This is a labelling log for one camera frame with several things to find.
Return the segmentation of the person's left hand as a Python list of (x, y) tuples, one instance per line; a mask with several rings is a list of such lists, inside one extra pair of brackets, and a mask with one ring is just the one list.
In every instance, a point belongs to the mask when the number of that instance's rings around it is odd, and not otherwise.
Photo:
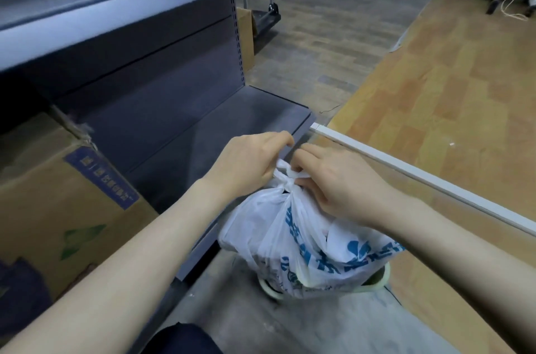
[(203, 178), (227, 202), (255, 192), (272, 179), (279, 155), (263, 161), (255, 155), (252, 139), (253, 135), (233, 137)]

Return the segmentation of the person's right hand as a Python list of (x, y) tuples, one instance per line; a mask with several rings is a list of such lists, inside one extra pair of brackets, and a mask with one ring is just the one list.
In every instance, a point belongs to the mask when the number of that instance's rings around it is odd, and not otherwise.
[(322, 189), (325, 199), (315, 200), (329, 215), (372, 229), (384, 229), (392, 215), (395, 189), (355, 152), (305, 143), (294, 152), (291, 167)]

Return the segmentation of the white plastic bag blue print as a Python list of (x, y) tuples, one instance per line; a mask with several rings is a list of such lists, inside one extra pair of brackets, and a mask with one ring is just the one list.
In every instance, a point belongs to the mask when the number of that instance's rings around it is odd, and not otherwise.
[(308, 177), (278, 160), (271, 181), (230, 213), (218, 235), (222, 249), (294, 298), (363, 285), (405, 250), (379, 231), (323, 212), (294, 183)]

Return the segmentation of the person's left forearm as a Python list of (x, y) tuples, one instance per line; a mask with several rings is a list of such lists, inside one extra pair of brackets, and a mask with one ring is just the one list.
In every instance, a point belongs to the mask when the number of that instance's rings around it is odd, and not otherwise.
[(204, 177), (0, 354), (125, 354), (210, 222), (262, 185)]

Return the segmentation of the person's right forearm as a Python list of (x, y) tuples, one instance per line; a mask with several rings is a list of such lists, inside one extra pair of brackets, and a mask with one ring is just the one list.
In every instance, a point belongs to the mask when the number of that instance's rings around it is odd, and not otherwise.
[(394, 190), (366, 223), (400, 242), (448, 283), (518, 354), (536, 354), (536, 268)]

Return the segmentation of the small brown cardboard box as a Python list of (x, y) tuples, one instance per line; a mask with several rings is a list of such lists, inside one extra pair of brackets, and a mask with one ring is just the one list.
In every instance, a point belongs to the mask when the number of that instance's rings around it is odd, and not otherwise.
[(253, 38), (256, 33), (256, 26), (251, 10), (237, 7), (236, 11), (242, 64), (244, 71), (248, 72), (255, 65)]

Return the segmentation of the pale green plastic bin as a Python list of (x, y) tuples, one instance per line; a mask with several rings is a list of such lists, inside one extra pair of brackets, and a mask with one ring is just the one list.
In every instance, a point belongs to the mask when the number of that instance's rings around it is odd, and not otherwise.
[[(305, 292), (304, 297), (297, 297), (297, 299), (312, 299), (312, 298), (324, 298), (331, 296), (343, 296), (351, 295), (356, 293), (365, 293), (365, 292), (375, 292), (385, 286), (389, 281), (391, 275), (391, 266), (390, 263), (386, 263), (381, 269), (377, 270), (372, 276), (370, 276), (367, 281), (360, 286), (353, 286), (348, 290), (330, 290), (330, 291), (319, 291), (319, 290), (310, 290)], [(274, 289), (265, 279), (261, 276), (257, 276), (258, 284), (262, 291), (272, 300), (275, 301), (285, 301), (292, 300), (294, 297), (277, 291)]]

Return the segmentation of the black wheeled trolley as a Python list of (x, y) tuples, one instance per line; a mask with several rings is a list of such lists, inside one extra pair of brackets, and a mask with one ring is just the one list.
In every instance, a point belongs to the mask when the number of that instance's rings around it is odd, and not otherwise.
[(279, 7), (275, 0), (269, 0), (267, 11), (250, 10), (252, 15), (253, 39), (257, 39), (273, 28), (280, 20)]

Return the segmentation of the grey metal shelving unit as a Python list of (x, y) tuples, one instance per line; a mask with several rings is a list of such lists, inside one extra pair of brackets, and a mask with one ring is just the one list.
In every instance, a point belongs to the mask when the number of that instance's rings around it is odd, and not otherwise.
[[(0, 0), (0, 136), (50, 115), (93, 145), (158, 216), (204, 178), (233, 137), (287, 131), (298, 142), (315, 116), (246, 84), (237, 7), (236, 0)], [(233, 202), (195, 242), (129, 350), (183, 297), (181, 279), (216, 240), (214, 226)], [(0, 349), (97, 267), (48, 305), (0, 303)]]

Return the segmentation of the person's dark trouser leg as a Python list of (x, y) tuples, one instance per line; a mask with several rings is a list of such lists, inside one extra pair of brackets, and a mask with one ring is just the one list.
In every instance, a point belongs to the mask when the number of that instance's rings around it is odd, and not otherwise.
[(224, 354), (208, 333), (178, 322), (158, 331), (140, 354)]

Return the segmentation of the large brown cardboard box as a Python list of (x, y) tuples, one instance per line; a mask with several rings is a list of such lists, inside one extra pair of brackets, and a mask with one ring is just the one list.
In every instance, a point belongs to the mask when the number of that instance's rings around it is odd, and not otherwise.
[(158, 214), (46, 113), (0, 136), (0, 303), (48, 305)]

